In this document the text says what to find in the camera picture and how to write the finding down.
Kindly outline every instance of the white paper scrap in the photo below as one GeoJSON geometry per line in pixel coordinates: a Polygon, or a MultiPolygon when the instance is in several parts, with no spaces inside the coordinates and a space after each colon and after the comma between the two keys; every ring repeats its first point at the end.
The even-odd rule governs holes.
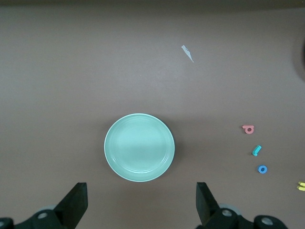
{"type": "Polygon", "coordinates": [[[183,51],[185,52],[186,55],[188,55],[188,57],[191,59],[191,61],[194,63],[191,53],[190,51],[185,47],[185,45],[181,46],[181,48],[183,49],[183,51]]]}

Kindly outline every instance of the plate rim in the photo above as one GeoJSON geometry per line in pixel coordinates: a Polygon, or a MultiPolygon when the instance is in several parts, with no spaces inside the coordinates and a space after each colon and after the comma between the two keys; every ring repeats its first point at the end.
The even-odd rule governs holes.
{"type": "Polygon", "coordinates": [[[128,114],[128,115],[125,115],[125,116],[119,118],[116,122],[114,122],[114,123],[111,125],[111,127],[109,128],[109,130],[107,131],[107,134],[106,134],[106,137],[105,137],[105,140],[104,140],[104,154],[105,154],[107,163],[108,163],[108,165],[110,166],[110,168],[111,168],[117,175],[119,175],[120,177],[122,177],[122,178],[124,178],[124,179],[126,179],[126,180],[129,180],[129,181],[133,181],[133,182],[147,182],[147,181],[151,181],[151,180],[154,180],[154,179],[160,177],[160,176],[161,176],[162,174],[164,174],[164,173],[168,170],[168,168],[171,166],[171,164],[172,164],[172,162],[173,162],[174,155],[175,155],[175,140],[174,140],[174,137],[173,137],[173,134],[172,134],[171,130],[170,130],[170,129],[168,128],[168,126],[167,126],[163,121],[161,121],[159,118],[157,118],[157,117],[155,117],[155,116],[153,116],[153,115],[151,115],[151,114],[145,114],[145,113],[128,114]],[[107,137],[108,137],[108,134],[109,134],[109,132],[111,131],[111,129],[112,129],[119,121],[121,121],[122,119],[125,119],[125,118],[127,118],[127,117],[129,117],[129,116],[134,116],[134,115],[144,115],[144,116],[149,116],[149,117],[151,117],[151,118],[156,119],[157,121],[159,121],[159,122],[167,129],[167,131],[169,132],[169,134],[170,134],[170,136],[171,136],[171,140],[173,141],[173,156],[172,156],[172,159],[171,159],[171,161],[170,161],[168,167],[166,167],[165,170],[164,170],[161,174],[159,174],[158,176],[153,177],[153,178],[151,178],[151,179],[147,179],[147,180],[133,180],[133,179],[129,179],[129,178],[124,177],[123,175],[119,174],[119,173],[118,173],[117,171],[115,171],[115,169],[111,166],[111,164],[109,163],[109,160],[108,160],[108,158],[107,158],[107,155],[106,155],[106,148],[105,148],[105,147],[106,147],[106,141],[107,141],[107,137]]]}

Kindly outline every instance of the mint green plate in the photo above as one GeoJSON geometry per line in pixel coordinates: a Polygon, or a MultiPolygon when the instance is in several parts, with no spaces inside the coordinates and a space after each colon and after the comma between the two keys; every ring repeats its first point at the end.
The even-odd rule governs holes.
{"type": "Polygon", "coordinates": [[[161,176],[171,165],[175,143],[171,131],[149,114],[130,114],[109,129],[104,144],[110,167],[121,177],[144,182],[161,176]]]}

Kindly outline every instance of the yellow foam piece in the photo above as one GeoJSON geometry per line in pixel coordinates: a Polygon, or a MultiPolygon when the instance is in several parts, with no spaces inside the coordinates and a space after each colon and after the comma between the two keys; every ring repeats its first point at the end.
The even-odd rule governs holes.
{"type": "Polygon", "coordinates": [[[297,188],[299,189],[299,190],[301,190],[301,191],[305,191],[305,183],[304,182],[299,182],[299,185],[300,186],[298,186],[297,188]]]}
{"type": "Polygon", "coordinates": [[[301,191],[305,191],[305,187],[303,187],[303,186],[298,186],[297,188],[301,191]]]}

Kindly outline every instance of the screw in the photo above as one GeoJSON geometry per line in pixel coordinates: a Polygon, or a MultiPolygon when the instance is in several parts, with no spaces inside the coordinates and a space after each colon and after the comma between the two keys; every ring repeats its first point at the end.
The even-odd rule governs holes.
{"type": "Polygon", "coordinates": [[[227,216],[227,217],[231,217],[232,216],[232,212],[230,212],[229,210],[225,209],[225,210],[223,210],[223,215],[227,216]]]}
{"type": "Polygon", "coordinates": [[[38,218],[38,219],[43,219],[43,218],[45,218],[45,217],[47,217],[47,216],[48,216],[47,213],[42,212],[42,213],[40,213],[40,214],[37,216],[37,218],[38,218]]]}
{"type": "Polygon", "coordinates": [[[267,217],[262,218],[262,222],[263,222],[264,224],[268,225],[268,226],[273,225],[272,220],[269,219],[269,218],[267,218],[267,217]]]}

